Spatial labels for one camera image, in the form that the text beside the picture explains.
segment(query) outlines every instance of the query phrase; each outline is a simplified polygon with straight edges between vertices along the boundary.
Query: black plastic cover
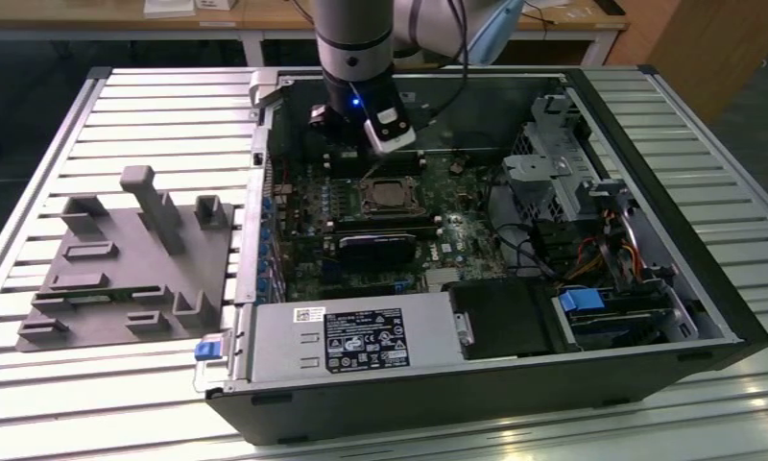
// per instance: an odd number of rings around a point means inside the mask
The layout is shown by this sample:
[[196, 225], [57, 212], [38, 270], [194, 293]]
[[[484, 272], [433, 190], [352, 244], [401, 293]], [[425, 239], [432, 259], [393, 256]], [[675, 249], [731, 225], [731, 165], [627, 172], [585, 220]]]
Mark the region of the black plastic cover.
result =
[[547, 286], [532, 278], [468, 280], [449, 288], [457, 314], [465, 314], [475, 342], [464, 358], [548, 355], [567, 351]]

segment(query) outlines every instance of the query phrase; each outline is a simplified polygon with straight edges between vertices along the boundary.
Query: blue latch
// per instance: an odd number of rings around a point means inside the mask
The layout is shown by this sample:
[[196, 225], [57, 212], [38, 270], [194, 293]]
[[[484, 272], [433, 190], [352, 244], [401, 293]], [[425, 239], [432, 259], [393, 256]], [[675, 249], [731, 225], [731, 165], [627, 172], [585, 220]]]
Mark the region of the blue latch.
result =
[[221, 340], [204, 341], [196, 345], [193, 356], [197, 362], [221, 358]]
[[567, 290], [559, 296], [560, 305], [565, 312], [572, 310], [601, 309], [605, 307], [600, 293], [593, 288]]

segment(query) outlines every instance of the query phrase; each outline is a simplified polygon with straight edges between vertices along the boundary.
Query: gray bracket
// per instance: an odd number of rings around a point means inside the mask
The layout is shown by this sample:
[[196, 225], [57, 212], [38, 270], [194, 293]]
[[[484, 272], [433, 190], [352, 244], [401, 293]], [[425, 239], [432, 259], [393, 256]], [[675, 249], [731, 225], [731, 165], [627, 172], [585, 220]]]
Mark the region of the gray bracket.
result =
[[201, 337], [218, 331], [234, 208], [174, 206], [149, 166], [120, 178], [141, 208], [70, 197], [68, 233], [21, 323], [21, 352]]

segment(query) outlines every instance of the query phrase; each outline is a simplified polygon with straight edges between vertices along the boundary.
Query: desk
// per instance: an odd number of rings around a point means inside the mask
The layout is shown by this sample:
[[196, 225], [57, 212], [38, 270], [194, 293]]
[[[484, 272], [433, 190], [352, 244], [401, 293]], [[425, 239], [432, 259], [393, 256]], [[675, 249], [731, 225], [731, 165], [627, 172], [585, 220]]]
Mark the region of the desk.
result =
[[0, 0], [0, 40], [240, 40], [244, 7], [144, 18], [144, 0]]
[[[315, 39], [312, 26], [284, 0], [240, 0], [228, 12], [145, 19], [144, 0], [0, 0], [0, 40], [238, 40], [249, 65], [265, 65], [265, 39]], [[543, 23], [523, 17], [513, 40], [583, 40], [591, 43], [583, 64], [605, 61], [628, 22], [607, 15], [592, 0], [543, 10]]]
[[[305, 10], [311, 11], [309, 0], [301, 0]], [[615, 43], [617, 33], [628, 27], [625, 16], [611, 16], [603, 12], [593, 0], [572, 0], [561, 8], [541, 10], [544, 19], [555, 21], [547, 25], [533, 18], [521, 16], [512, 40], [580, 40], [589, 47], [583, 57], [583, 65], [601, 65]], [[296, 12], [287, 0], [249, 0], [244, 9], [241, 40], [249, 65], [265, 65], [261, 42], [266, 39], [296, 40], [315, 39], [312, 26]]]
[[715, 121], [768, 56], [768, 0], [617, 2], [631, 27], [608, 63], [653, 65], [696, 115]]

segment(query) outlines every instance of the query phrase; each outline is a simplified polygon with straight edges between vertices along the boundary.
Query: warning label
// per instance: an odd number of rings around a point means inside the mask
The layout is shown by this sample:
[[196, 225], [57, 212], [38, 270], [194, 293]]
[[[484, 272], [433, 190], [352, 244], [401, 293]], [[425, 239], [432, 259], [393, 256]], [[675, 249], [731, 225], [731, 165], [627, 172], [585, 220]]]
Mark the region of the warning label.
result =
[[324, 339], [331, 373], [409, 366], [400, 309], [325, 314]]

